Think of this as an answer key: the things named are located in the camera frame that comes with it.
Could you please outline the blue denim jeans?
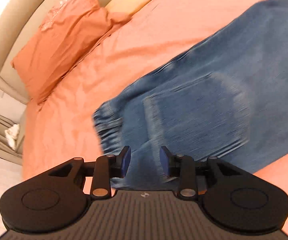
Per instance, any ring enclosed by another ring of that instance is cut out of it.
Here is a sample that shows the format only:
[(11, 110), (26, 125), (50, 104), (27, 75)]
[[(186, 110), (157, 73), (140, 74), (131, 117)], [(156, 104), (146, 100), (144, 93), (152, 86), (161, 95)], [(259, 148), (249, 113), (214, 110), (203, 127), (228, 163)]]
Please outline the blue denim jeans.
[(130, 146), (115, 189), (170, 189), (161, 146), (256, 172), (288, 153), (288, 0), (258, 2), (94, 113), (105, 154)]

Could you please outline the orange bed duvet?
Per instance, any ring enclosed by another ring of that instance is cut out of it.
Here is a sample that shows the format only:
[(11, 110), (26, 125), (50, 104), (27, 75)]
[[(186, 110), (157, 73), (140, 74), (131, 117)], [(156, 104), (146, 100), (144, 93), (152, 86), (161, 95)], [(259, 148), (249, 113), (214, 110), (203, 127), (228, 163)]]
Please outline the orange bed duvet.
[[(288, 81), (288, 44), (284, 34), (268, 25), (251, 27), (254, 16), (239, 28), (221, 29), (247, 9), (270, 13), (267, 2), (278, 0), (152, 0), (104, 39), (54, 88), (47, 100), (27, 109), (23, 177), (32, 178), (74, 156), (94, 160), (103, 152), (92, 115), (105, 101), (166, 65), (180, 53), (192, 56), (204, 70), (242, 70), (241, 81), (255, 86), (250, 95), (248, 142), (227, 154), (226, 161), (280, 186), (288, 194), (288, 96), (258, 103), (260, 86), (274, 92)], [(288, 233), (288, 220), (284, 226)]]

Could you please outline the white crumpled cloth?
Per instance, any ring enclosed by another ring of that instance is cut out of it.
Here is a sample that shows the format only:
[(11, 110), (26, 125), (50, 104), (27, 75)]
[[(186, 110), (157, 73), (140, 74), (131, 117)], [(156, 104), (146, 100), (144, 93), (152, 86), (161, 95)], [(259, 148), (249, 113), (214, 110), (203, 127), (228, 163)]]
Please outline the white crumpled cloth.
[(19, 131), (20, 131), (19, 124), (14, 124), (12, 127), (5, 130), (5, 137), (6, 137), (7, 143), (12, 150), (16, 149)]

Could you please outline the orange pillow left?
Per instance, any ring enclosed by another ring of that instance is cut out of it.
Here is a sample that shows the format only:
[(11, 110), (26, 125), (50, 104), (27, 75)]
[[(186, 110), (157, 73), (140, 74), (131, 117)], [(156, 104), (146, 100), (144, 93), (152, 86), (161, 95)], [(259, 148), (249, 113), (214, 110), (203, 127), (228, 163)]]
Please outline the orange pillow left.
[(30, 98), (42, 103), (101, 38), (130, 18), (107, 11), (98, 0), (61, 0), (11, 62)]

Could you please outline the yellow pillow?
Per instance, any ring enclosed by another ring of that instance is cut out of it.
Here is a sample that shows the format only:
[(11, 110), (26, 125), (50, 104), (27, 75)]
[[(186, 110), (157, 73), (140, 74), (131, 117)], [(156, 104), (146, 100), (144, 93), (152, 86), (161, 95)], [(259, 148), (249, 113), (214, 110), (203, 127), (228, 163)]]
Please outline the yellow pillow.
[(151, 0), (111, 0), (106, 6), (108, 12), (123, 13), (130, 16), (141, 10)]

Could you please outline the beige upholstered headboard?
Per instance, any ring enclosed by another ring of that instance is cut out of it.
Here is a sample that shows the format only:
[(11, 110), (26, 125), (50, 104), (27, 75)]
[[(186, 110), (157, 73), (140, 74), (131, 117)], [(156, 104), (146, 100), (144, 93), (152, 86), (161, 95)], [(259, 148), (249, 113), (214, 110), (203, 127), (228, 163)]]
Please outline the beige upholstered headboard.
[(22, 103), (32, 100), (11, 62), (61, 0), (10, 0), (0, 16), (0, 89)]

